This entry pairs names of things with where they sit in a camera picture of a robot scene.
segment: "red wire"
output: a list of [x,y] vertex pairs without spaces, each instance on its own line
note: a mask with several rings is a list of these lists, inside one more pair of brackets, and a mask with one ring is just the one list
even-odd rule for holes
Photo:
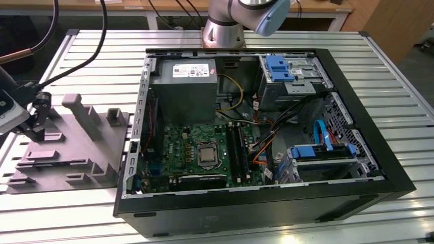
[[148,145],[150,145],[150,142],[151,142],[151,138],[152,138],[152,107],[151,107],[151,103],[148,102],[148,107],[150,107],[150,138],[148,138],[148,142],[142,150],[142,154],[146,152],[147,148],[148,148]]
[[329,132],[329,134],[330,134],[330,137],[331,137],[331,141],[333,141],[333,143],[337,143],[337,138],[335,138],[335,136],[334,136],[334,134],[333,134],[330,128],[327,128],[327,132]]
[[253,119],[255,120],[255,122],[259,122],[259,120],[258,120],[258,110],[257,110],[257,112],[255,112],[255,114],[253,115]]

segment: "sticker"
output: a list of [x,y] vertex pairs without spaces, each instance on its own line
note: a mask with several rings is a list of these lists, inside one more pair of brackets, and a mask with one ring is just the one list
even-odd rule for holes
[[174,78],[210,77],[208,64],[174,65]]
[[136,7],[136,6],[126,6],[123,8],[124,9],[144,9],[143,7]]
[[275,160],[281,160],[281,159],[283,159],[283,156],[285,156],[285,155],[283,155],[282,153],[278,152],[277,157],[275,157]]
[[273,179],[273,173],[271,173],[270,169],[267,169],[267,168],[265,170],[265,175],[266,175],[266,177],[269,177],[269,179]]
[[291,70],[291,73],[293,73],[293,74],[302,75],[302,74],[303,74],[303,71],[299,70],[299,69],[294,69],[294,70]]
[[337,12],[351,12],[351,9],[337,9]]
[[254,102],[253,102],[253,109],[254,109],[255,111],[259,110],[259,102],[258,102],[258,101],[254,101]]

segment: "motherboard chip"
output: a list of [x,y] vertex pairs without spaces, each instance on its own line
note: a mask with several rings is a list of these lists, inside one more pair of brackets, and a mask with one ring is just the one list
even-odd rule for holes
[[212,161],[215,161],[214,148],[203,148],[200,150],[200,161],[202,162],[212,162]]
[[198,145],[198,166],[210,169],[219,164],[218,148],[215,143]]

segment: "metal workbench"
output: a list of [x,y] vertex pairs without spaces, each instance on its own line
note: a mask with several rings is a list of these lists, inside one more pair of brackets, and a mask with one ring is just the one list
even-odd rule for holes
[[[100,31],[66,37],[43,80],[74,67],[95,51]],[[417,186],[397,201],[381,203],[345,221],[144,239],[112,217],[116,189],[0,195],[0,243],[422,243],[434,231],[434,112],[370,38],[358,33],[246,32],[251,48],[329,48],[390,147]],[[66,93],[80,93],[98,112],[134,113],[147,48],[198,48],[198,31],[112,30],[98,60],[47,88],[58,107]],[[59,107],[60,113],[70,110]],[[9,135],[1,148],[1,182],[15,172],[28,139]]]

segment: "yellow wire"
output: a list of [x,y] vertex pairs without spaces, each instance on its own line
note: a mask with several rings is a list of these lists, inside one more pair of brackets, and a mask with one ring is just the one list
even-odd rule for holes
[[242,86],[239,85],[239,83],[237,82],[237,80],[234,80],[230,76],[227,76],[227,75],[224,75],[224,74],[219,74],[219,76],[223,76],[223,77],[229,78],[229,79],[235,83],[235,85],[237,85],[238,88],[239,88],[239,92],[241,92],[241,94],[242,94],[238,103],[237,103],[233,107],[230,107],[230,108],[224,108],[224,109],[218,109],[218,110],[216,110],[218,112],[223,112],[223,111],[230,111],[230,110],[233,110],[234,108],[238,107],[238,105],[242,104],[242,102],[243,102],[243,98],[245,98],[245,92],[243,92],[243,88],[242,88]]

